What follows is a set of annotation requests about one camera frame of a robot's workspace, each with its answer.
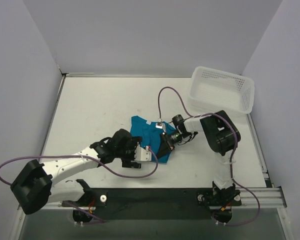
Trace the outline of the teal t shirt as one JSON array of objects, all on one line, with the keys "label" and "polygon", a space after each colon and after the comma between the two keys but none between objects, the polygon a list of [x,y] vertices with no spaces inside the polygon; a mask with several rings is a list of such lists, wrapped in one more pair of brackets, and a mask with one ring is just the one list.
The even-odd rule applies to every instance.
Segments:
[{"label": "teal t shirt", "polygon": [[156,127],[156,123],[148,121],[138,115],[131,117],[130,133],[133,137],[142,137],[140,146],[145,148],[150,146],[151,150],[157,154],[159,152],[162,129]]}]

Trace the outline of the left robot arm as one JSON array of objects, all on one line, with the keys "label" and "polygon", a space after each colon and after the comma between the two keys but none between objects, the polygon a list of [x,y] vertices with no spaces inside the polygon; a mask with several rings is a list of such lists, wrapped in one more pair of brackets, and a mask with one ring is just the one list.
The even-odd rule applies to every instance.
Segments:
[{"label": "left robot arm", "polygon": [[97,168],[121,159],[125,168],[140,168],[141,162],[150,161],[149,147],[141,147],[142,138],[132,136],[129,131],[120,129],[112,137],[92,143],[71,155],[40,163],[29,161],[10,186],[15,198],[25,214],[30,215],[48,202],[53,187],[61,181],[88,169]]}]

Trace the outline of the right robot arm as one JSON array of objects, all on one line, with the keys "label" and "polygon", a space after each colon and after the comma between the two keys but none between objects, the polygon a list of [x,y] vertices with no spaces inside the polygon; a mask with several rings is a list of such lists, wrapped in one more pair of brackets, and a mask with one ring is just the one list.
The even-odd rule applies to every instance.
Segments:
[{"label": "right robot arm", "polygon": [[185,138],[190,140],[203,132],[211,150],[215,153],[217,171],[212,182],[211,196],[204,199],[213,200],[216,204],[228,204],[240,194],[236,189],[233,164],[234,153],[241,140],[241,134],[223,110],[206,113],[184,119],[180,114],[172,118],[175,130],[172,133],[160,134],[160,145],[156,157],[159,159],[175,149]]}]

